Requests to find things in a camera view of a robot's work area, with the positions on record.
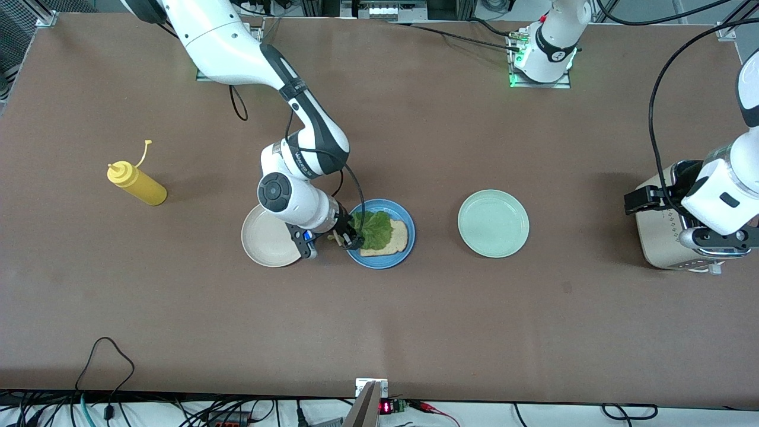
beige plate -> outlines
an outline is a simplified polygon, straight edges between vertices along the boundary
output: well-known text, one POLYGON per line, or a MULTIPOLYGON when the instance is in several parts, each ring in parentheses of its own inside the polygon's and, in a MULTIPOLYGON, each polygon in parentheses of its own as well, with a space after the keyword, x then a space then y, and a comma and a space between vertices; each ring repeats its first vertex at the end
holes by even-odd
POLYGON ((301 259, 285 222, 260 204, 242 223, 242 247, 250 259, 264 267, 284 267, 301 259))

blue plate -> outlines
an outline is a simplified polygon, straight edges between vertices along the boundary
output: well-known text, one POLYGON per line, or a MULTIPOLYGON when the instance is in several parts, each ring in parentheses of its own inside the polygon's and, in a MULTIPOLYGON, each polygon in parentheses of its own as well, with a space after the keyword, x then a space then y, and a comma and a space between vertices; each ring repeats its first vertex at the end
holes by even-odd
MULTIPOLYGON (((414 221, 411 219, 411 215, 408 214, 406 209, 400 204, 394 201, 389 201, 383 198, 375 198, 364 202, 367 212, 379 212, 385 211, 390 216, 391 220, 403 221, 408 229, 408 244, 403 252, 397 252, 392 255, 382 255, 379 257, 362 257, 358 254, 358 251, 348 251, 351 258, 364 267, 373 268, 375 270, 382 270, 383 268, 395 267, 405 260, 408 254, 411 253, 414 247, 414 240, 417 237, 417 230, 414 228, 414 221)), ((354 207, 351 211, 351 215, 354 212, 361 212, 361 205, 354 207)))

yellow squeeze bottle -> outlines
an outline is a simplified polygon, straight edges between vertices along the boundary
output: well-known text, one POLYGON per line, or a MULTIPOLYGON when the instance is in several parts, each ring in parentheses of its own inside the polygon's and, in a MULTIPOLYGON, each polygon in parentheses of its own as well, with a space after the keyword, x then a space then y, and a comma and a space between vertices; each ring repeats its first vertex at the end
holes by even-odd
POLYGON ((151 140, 145 140, 145 152, 137 165, 132 165, 123 160, 109 164, 108 180, 150 206, 158 206, 166 200, 166 188, 138 169, 142 162, 145 161, 147 146, 151 143, 151 140))

brown table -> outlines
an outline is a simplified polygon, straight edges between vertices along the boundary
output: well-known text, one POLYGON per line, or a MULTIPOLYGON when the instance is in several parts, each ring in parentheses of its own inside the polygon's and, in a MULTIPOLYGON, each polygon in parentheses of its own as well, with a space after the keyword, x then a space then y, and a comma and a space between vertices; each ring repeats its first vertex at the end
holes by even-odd
MULTIPOLYGON (((755 403, 756 259, 721 277, 655 270, 622 212, 654 171, 653 81, 702 30, 589 27, 573 88, 526 90, 509 88, 495 49, 376 21, 281 22, 273 43, 350 138, 365 194, 403 204, 417 244, 391 270, 325 243, 315 261, 268 269, 240 228, 259 152, 285 129, 279 95, 241 87, 241 122, 159 28, 61 16, 0 119, 0 387, 70 388, 110 335, 137 364, 133 390, 349 396, 378 376, 418 398, 755 403), (145 138, 143 169, 170 194, 160 207, 106 179, 145 138), (482 188, 530 215, 514 256, 479 257, 458 235, 459 206, 482 188)), ((716 37, 673 66, 657 104, 665 162, 744 131, 738 69, 716 37)), ((339 199, 357 203, 350 182, 339 199)), ((84 387, 126 371, 104 346, 84 387)))

light green plate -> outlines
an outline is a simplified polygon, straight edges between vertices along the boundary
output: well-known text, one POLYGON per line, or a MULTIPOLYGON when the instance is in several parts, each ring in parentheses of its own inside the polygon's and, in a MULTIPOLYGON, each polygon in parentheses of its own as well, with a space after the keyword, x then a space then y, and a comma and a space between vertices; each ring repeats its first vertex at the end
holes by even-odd
POLYGON ((458 211, 458 232, 476 253, 489 258, 513 255, 527 241, 530 220, 514 196, 482 190, 469 196, 458 211))

